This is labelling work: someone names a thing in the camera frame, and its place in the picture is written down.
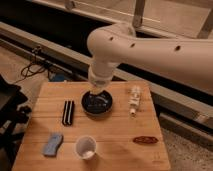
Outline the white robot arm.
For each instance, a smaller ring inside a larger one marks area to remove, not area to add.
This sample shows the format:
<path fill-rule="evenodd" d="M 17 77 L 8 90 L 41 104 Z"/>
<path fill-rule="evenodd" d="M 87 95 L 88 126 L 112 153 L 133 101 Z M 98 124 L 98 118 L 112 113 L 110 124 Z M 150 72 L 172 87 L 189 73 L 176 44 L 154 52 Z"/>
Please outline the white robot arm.
<path fill-rule="evenodd" d="M 213 95 L 212 39 L 137 38 L 130 25 L 117 23 L 93 30 L 87 48 L 95 87 L 106 87 L 125 63 Z"/>

